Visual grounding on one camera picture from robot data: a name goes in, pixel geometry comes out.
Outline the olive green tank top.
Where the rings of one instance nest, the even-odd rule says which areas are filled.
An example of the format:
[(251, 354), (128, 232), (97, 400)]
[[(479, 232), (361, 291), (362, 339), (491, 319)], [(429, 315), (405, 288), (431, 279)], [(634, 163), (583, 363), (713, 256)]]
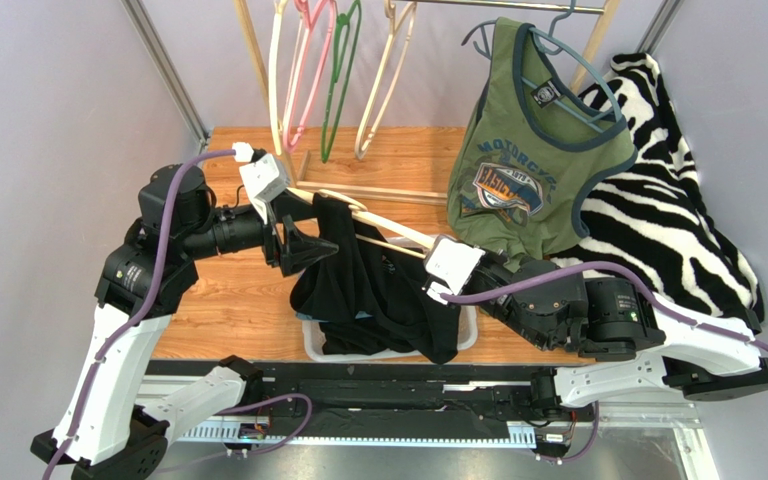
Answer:
[(574, 93), (551, 62), (549, 41), (532, 24), (494, 21), (487, 78), (448, 182), (456, 236), (513, 263), (587, 237), (588, 195), (637, 157), (609, 82), (598, 77), (591, 100)]

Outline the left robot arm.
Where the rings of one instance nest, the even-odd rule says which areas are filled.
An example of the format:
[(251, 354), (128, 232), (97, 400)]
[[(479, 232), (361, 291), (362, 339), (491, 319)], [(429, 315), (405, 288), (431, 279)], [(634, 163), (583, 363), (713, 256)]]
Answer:
[(146, 479), (168, 448), (208, 418), (264, 405), (262, 371), (237, 357), (157, 400), (137, 399), (153, 352), (198, 281), (199, 260), (261, 249), (284, 275), (333, 254), (301, 232), (312, 193), (286, 187), (270, 157), (241, 167), (249, 203), (221, 207), (197, 163), (155, 171), (140, 190), (139, 217), (106, 259), (95, 292), (89, 350), (59, 424), (36, 435), (32, 453), (75, 479)]

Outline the black tank top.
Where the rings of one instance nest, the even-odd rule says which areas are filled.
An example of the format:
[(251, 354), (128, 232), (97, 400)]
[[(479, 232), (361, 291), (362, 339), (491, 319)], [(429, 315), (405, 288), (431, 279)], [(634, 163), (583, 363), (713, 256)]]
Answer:
[(371, 356), (385, 350), (398, 353), (415, 351), (404, 338), (384, 329), (372, 319), (352, 323), (320, 322), (325, 335), (323, 352), (328, 355)]

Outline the blue tank top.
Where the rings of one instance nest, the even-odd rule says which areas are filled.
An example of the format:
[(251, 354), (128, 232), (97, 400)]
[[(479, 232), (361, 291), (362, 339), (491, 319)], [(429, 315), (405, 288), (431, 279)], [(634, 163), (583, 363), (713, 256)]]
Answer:
[(309, 314), (305, 314), (302, 312), (295, 312), (295, 317), (299, 320), (303, 321), (313, 321), (313, 322), (329, 322), (329, 320), (326, 320), (324, 318), (320, 318), (319, 316), (313, 316)]

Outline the green plastic hanger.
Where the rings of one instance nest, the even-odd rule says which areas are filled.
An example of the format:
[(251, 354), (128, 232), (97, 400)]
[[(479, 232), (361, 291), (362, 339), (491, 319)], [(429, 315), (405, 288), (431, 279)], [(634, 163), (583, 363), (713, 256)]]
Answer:
[(320, 159), (327, 163), (331, 158), (348, 93), (354, 58), (356, 55), (363, 7), (354, 0), (349, 8), (337, 15), (333, 32), (332, 68), (320, 137)]

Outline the cream plastic hanger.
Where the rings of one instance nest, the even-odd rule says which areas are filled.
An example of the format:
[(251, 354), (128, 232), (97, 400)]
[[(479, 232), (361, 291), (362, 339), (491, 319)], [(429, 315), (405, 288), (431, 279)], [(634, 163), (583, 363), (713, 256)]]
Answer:
[(274, 2), (274, 15), (267, 64), (267, 102), (271, 136), (275, 155), (282, 160), (290, 159), (290, 153), (284, 146), (282, 137), (283, 124), (282, 120), (279, 118), (278, 112), (278, 60), (280, 53), (281, 29), (288, 4), (289, 0), (279, 0)]

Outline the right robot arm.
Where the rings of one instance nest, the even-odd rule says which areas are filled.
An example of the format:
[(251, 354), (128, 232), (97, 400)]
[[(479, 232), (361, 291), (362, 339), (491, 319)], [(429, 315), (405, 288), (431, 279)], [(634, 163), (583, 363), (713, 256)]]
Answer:
[(486, 255), (459, 293), (541, 350), (587, 359), (580, 367), (532, 374), (531, 407), (546, 414), (610, 398), (676, 390), (687, 400), (721, 401), (768, 391), (768, 346), (752, 312), (715, 317), (672, 303), (630, 270), (528, 259), (515, 271)]

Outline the light wooden hanger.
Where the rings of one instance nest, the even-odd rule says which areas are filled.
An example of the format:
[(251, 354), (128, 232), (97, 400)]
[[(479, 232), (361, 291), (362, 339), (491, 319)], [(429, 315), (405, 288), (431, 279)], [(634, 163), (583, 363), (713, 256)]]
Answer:
[(355, 235), (355, 237), (358, 240), (361, 240), (373, 245), (377, 245), (385, 249), (397, 251), (408, 256), (420, 258), (420, 259), (424, 259), (426, 255), (434, 247), (434, 243), (435, 243), (434, 237), (421, 233), (410, 227), (402, 225), (396, 221), (393, 221), (383, 216), (372, 213), (369, 211), (366, 205), (342, 193), (329, 190), (329, 189), (319, 189), (316, 192), (311, 192), (311, 191), (307, 191), (297, 187), (288, 187), (287, 191), (309, 204), (312, 203), (312, 201), (314, 200), (314, 196), (316, 194), (322, 197), (327, 197), (327, 198), (332, 198), (332, 199), (342, 201), (343, 203), (348, 205), (350, 213), (354, 220), (371, 227), (376, 227), (378, 229), (384, 229), (384, 230), (397, 233), (407, 238), (408, 240), (414, 242), (415, 244), (417, 244), (421, 248), (421, 251), (410, 250), (406, 247), (391, 244), (384, 240), (377, 240), (361, 234)]

